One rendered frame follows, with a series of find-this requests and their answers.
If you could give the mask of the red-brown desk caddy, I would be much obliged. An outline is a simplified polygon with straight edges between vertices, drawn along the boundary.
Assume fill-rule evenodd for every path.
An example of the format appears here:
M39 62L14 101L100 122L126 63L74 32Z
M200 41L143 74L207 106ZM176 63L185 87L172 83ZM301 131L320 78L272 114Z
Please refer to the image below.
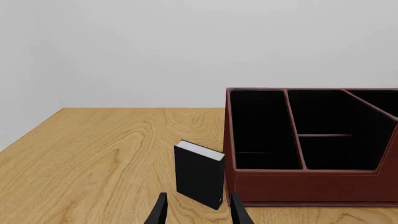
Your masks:
M228 88L223 152L249 207L398 207L398 88Z

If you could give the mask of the black book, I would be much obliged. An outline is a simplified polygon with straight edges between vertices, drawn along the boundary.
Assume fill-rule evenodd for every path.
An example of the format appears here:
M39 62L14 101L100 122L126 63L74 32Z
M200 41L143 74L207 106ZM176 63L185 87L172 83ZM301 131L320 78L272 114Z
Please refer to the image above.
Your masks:
M225 154L189 141L174 145L177 192L214 210L223 203Z

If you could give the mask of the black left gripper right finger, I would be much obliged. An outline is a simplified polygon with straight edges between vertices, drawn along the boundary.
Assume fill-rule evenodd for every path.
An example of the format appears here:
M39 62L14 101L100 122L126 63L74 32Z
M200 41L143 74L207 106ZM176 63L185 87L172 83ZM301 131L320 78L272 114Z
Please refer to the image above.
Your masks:
M230 209L233 224L254 224L236 192L231 194Z

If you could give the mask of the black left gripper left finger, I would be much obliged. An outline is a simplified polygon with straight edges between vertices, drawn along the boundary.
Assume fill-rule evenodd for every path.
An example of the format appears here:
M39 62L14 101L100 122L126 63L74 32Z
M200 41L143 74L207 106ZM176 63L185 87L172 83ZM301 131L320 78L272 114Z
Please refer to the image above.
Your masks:
M167 218L167 209L167 193L162 192L159 194L159 197L144 224L165 224Z

